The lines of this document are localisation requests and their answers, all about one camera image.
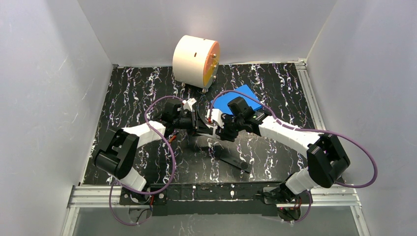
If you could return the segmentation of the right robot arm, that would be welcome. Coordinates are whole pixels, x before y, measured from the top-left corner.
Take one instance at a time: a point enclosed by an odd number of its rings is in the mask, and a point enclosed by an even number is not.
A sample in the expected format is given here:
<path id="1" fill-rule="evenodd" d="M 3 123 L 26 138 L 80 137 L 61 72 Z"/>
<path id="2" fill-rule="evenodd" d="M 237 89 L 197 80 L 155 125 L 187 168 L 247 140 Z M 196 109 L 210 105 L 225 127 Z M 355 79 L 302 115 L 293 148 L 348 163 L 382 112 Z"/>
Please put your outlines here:
<path id="1" fill-rule="evenodd" d="M 277 141 L 302 154 L 307 167 L 289 175 L 270 195 L 288 201 L 305 190 L 320 186 L 330 188 L 349 167 L 350 160 L 337 136 L 324 132 L 300 131 L 271 112 L 253 110 L 243 97 L 228 104 L 231 114 L 219 109 L 207 111 L 209 122 L 215 125 L 215 135 L 233 142 L 240 131 L 253 133 Z"/>

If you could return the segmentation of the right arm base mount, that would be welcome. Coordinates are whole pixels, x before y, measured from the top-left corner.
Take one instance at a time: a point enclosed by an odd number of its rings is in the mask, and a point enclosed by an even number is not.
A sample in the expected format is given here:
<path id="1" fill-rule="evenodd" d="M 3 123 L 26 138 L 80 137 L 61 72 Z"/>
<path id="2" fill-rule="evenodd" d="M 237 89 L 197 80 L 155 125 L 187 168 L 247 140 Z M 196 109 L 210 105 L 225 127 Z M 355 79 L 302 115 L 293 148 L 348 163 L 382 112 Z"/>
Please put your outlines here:
<path id="1" fill-rule="evenodd" d="M 258 191 L 261 199 L 267 205 L 295 203 L 301 200 L 302 204 L 310 203 L 310 198 L 306 192 L 299 194 L 292 193 L 289 189 L 283 190 L 279 186 L 267 186 Z"/>

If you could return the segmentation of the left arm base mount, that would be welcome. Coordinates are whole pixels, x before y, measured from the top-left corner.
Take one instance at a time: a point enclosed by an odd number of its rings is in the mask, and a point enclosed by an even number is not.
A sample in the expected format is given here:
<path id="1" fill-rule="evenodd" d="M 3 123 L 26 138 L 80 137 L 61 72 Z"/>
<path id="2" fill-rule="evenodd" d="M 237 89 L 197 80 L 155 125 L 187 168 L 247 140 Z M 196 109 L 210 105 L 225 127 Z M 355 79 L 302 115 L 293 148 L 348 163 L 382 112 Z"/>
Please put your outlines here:
<path id="1" fill-rule="evenodd" d="M 120 193 L 119 204 L 122 206 L 158 206 L 165 205 L 168 200 L 168 193 L 166 190 L 154 194 L 138 194 L 123 187 Z"/>

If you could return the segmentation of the white remote control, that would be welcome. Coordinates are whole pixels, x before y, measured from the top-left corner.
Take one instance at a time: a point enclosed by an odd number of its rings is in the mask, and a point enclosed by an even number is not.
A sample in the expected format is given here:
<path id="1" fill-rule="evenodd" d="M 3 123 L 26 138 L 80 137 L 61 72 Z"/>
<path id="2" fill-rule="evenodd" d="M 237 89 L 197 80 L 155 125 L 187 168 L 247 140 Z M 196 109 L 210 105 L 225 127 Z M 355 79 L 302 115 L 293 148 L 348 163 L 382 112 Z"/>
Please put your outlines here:
<path id="1" fill-rule="evenodd" d="M 215 134 L 215 129 L 213 128 L 209 128 L 209 129 L 205 129 L 205 130 L 197 130 L 194 133 L 194 136 L 207 136 L 210 138 L 214 138 L 217 139 L 217 135 Z"/>

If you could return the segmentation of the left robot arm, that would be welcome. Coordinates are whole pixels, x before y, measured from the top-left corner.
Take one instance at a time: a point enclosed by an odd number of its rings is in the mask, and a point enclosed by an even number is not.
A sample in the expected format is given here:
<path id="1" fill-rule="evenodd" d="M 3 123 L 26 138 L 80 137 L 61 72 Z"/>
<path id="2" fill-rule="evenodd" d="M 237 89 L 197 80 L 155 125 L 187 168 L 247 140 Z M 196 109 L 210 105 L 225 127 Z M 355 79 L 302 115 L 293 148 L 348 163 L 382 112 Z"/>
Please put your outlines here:
<path id="1" fill-rule="evenodd" d="M 166 96 L 167 100 L 161 114 L 154 120 L 133 127 L 109 128 L 93 152 L 95 167 L 115 177 L 126 189 L 139 194 L 147 181 L 133 167 L 137 149 L 153 141 L 163 140 L 172 158 L 174 151 L 168 138 L 175 130 L 195 128 L 193 120 L 197 119 L 195 98 L 181 100 L 176 96 Z"/>

